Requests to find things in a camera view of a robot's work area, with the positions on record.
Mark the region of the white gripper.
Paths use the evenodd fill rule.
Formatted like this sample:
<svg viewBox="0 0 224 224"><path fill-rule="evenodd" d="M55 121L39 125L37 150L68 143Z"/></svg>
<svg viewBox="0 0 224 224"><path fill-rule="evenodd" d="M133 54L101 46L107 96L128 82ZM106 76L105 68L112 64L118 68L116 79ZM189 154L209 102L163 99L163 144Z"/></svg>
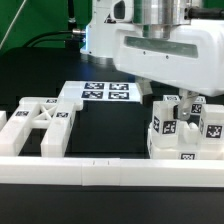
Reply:
<svg viewBox="0 0 224 224"><path fill-rule="evenodd" d="M150 80L180 88L173 117L186 121L199 93L224 93L224 8L204 8L202 0L116 0L111 18L114 64L140 76L141 104L151 103Z"/></svg>

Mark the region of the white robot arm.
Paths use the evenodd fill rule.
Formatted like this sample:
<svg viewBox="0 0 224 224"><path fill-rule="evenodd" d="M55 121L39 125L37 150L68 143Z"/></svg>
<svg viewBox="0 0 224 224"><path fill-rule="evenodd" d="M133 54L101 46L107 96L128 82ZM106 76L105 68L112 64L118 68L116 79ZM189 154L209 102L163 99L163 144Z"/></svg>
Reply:
<svg viewBox="0 0 224 224"><path fill-rule="evenodd" d="M93 0L81 56L180 89L190 116L200 94L224 94L224 9L202 0Z"/></svg>

